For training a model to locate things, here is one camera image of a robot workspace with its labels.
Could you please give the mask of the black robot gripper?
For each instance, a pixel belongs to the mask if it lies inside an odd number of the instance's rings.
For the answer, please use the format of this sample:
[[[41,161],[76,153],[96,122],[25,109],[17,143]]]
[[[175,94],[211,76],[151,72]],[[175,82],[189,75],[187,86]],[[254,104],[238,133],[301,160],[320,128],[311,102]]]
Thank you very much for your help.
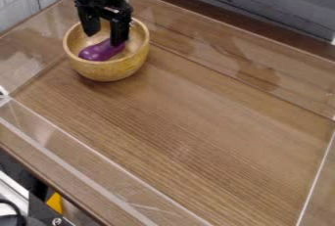
[[[126,0],[75,0],[75,6],[87,36],[100,30],[99,18],[103,18],[111,19],[111,45],[119,46],[128,40],[132,7]]]

